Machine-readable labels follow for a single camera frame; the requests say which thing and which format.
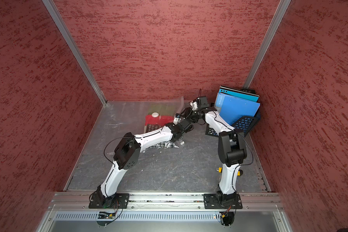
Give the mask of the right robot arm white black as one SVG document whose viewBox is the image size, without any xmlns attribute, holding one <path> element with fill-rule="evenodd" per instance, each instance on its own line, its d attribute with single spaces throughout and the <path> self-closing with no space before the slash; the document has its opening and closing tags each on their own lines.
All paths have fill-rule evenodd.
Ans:
<svg viewBox="0 0 348 232">
<path fill-rule="evenodd" d="M 228 124 L 218 111 L 210 107 L 205 96 L 191 103 L 196 121 L 203 119 L 218 135 L 218 157 L 222 163 L 221 179 L 216 193 L 217 203 L 225 208 L 238 202 L 236 191 L 237 175 L 244 159 L 247 158 L 247 145 L 244 132 Z"/>
</svg>

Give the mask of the houndstooth black white scarf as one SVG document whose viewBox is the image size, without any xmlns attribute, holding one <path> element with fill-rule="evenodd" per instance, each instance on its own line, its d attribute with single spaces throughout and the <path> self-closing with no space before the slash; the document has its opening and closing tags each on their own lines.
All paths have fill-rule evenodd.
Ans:
<svg viewBox="0 0 348 232">
<path fill-rule="evenodd" d="M 145 126 L 145 133 L 160 129 L 160 125 L 148 124 Z M 171 141 L 160 142 L 155 145 L 148 147 L 148 149 L 169 149 L 169 148 L 179 148 L 175 143 Z"/>
</svg>

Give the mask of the red knitted scarf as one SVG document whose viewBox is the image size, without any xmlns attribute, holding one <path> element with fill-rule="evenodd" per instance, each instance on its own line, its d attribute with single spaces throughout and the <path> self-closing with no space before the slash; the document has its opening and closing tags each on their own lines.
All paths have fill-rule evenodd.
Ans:
<svg viewBox="0 0 348 232">
<path fill-rule="evenodd" d="M 164 126 L 167 123 L 172 123 L 174 121 L 174 117 L 172 116 L 157 116 L 153 117 L 152 115 L 147 115 L 145 118 L 145 125 L 159 125 L 160 127 Z"/>
</svg>

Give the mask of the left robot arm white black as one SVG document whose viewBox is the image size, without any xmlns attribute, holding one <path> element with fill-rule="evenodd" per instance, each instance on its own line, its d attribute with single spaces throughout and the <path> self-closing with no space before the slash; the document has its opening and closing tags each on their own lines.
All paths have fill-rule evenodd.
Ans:
<svg viewBox="0 0 348 232">
<path fill-rule="evenodd" d="M 114 150 L 112 167 L 105 181 L 90 195 L 89 208 L 110 208 L 116 203 L 118 186 L 126 172 L 138 163 L 140 153 L 159 143 L 174 143 L 180 140 L 184 133 L 193 128 L 189 119 L 193 112 L 193 109 L 187 107 L 175 117 L 178 122 L 167 123 L 144 134 L 125 134 Z"/>
</svg>

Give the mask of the green knitted scarf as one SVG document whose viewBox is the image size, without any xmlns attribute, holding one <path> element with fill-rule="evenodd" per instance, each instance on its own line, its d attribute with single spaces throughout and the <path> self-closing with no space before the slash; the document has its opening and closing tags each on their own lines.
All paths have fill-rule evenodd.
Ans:
<svg viewBox="0 0 348 232">
<path fill-rule="evenodd" d="M 171 116 L 174 117 L 177 113 L 177 106 L 173 104 L 151 104 L 148 107 L 148 115 L 158 113 L 160 116 Z"/>
</svg>

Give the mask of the clear plastic vacuum bag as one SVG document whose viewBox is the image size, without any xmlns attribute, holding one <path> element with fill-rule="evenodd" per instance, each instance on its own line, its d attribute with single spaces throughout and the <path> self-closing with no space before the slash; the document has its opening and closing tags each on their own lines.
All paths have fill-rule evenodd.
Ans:
<svg viewBox="0 0 348 232">
<path fill-rule="evenodd" d="M 101 152 L 108 141 L 127 132 L 144 133 L 148 107 L 155 103 L 176 105 L 177 113 L 181 113 L 186 104 L 183 97 L 164 101 L 108 101 L 93 125 L 82 154 Z"/>
</svg>

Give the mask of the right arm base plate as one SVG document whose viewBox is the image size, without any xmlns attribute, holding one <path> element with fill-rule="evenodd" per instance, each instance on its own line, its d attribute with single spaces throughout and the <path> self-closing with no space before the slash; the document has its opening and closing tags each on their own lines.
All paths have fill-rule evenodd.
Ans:
<svg viewBox="0 0 348 232">
<path fill-rule="evenodd" d="M 204 194 L 205 209 L 242 209 L 240 195 L 235 192 L 233 194 L 222 194 L 220 191 L 212 194 Z"/>
</svg>

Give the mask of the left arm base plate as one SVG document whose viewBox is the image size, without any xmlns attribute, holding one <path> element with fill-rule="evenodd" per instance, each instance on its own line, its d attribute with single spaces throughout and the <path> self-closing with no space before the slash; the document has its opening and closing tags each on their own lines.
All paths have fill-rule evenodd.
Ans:
<svg viewBox="0 0 348 232">
<path fill-rule="evenodd" d="M 116 193 L 112 197 L 104 198 L 94 192 L 90 196 L 89 209 L 126 209 L 129 203 L 128 193 Z"/>
</svg>

